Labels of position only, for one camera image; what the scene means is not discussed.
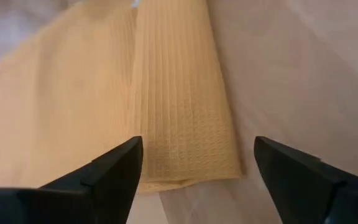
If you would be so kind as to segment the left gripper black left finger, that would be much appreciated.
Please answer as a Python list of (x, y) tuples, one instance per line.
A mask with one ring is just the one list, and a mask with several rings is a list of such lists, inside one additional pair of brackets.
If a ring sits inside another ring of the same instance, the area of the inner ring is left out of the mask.
[(0, 187), (0, 224), (126, 224), (143, 152), (134, 136), (37, 189)]

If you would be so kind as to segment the yellow waffle weave towel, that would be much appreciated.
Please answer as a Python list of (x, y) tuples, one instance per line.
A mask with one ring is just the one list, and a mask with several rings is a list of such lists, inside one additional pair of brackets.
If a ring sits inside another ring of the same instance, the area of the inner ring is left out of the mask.
[(206, 0), (88, 0), (0, 59), (0, 186), (39, 187), (133, 136), (140, 192), (241, 175)]

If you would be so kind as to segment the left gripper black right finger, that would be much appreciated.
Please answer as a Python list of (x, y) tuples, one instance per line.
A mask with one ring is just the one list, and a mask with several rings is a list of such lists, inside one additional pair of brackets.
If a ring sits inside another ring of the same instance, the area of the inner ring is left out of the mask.
[(254, 157), (283, 224), (358, 224), (358, 176), (264, 136)]

